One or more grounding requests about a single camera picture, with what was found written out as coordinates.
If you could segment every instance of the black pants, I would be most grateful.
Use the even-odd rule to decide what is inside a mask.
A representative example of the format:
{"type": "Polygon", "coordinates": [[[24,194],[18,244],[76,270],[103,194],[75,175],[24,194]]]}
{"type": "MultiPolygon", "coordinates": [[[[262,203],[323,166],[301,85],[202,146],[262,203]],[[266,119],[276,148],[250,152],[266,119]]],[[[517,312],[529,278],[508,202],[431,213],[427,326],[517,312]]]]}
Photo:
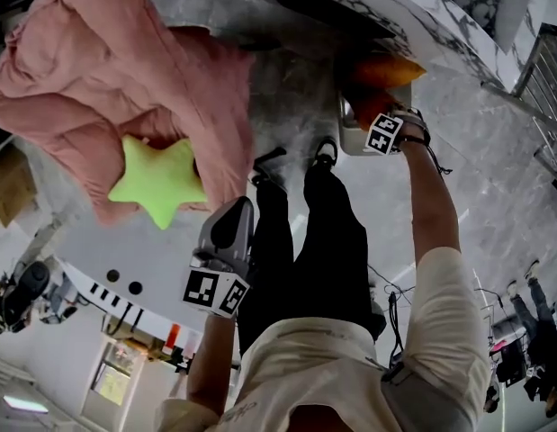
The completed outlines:
{"type": "Polygon", "coordinates": [[[352,321],[376,339],[385,319],[372,314],[366,230],[358,222],[342,182],[327,166],[306,174],[310,208],[304,247],[294,261],[286,192],[258,186],[260,220],[252,245],[253,287],[238,309],[240,353],[280,320],[323,317],[352,321]]]}

